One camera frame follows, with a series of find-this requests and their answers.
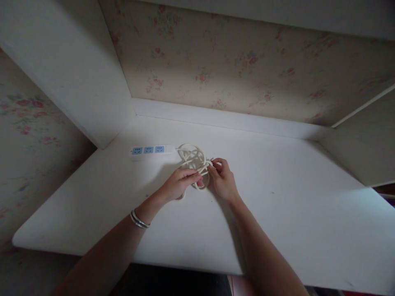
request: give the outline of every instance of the white desk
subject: white desk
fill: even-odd
[[[395,292],[395,210],[320,146],[145,116],[97,150],[17,231],[14,244],[85,254],[176,168],[176,162],[128,157],[132,146],[160,143],[194,143],[208,157],[228,159],[247,206],[304,284]],[[192,187],[159,212],[135,261],[242,273],[218,202],[210,191]]]

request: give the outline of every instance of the power strip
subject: power strip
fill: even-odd
[[[132,161],[140,160],[154,160],[154,159],[173,159],[176,155],[176,150],[172,144],[158,144],[149,146],[132,147],[129,156]]]

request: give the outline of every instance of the silver bracelet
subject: silver bracelet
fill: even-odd
[[[147,229],[149,228],[150,224],[146,224],[144,222],[142,222],[136,215],[135,210],[133,210],[130,213],[130,218],[132,219],[133,223],[136,224],[138,227],[143,228],[143,229]]]

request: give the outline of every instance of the white power cord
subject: white power cord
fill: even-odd
[[[193,150],[186,149],[185,148],[186,146],[192,146],[195,149]],[[180,168],[182,167],[185,168],[185,166],[188,165],[188,168],[198,171],[202,176],[207,175],[207,178],[203,178],[202,180],[203,183],[202,187],[199,187],[197,183],[192,184],[192,186],[195,187],[197,190],[205,189],[210,183],[210,174],[209,171],[207,170],[207,167],[213,165],[211,160],[206,158],[204,156],[203,151],[201,151],[199,147],[193,144],[187,144],[187,143],[182,144],[179,148],[176,148],[176,150],[178,151],[181,159],[183,160],[182,164],[180,165]],[[185,192],[182,194],[182,196],[179,199],[182,199],[184,196],[185,196]]]

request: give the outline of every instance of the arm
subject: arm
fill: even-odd
[[[163,186],[135,209],[137,217],[150,224],[159,210],[202,179],[192,169],[177,169]],[[52,295],[108,295],[120,280],[139,245],[145,229],[126,216],[98,241],[68,273]]]
[[[230,206],[236,219],[246,261],[247,275],[259,295],[308,296],[305,287],[284,257],[263,232],[242,201],[228,162],[217,158],[209,167],[215,190]]]

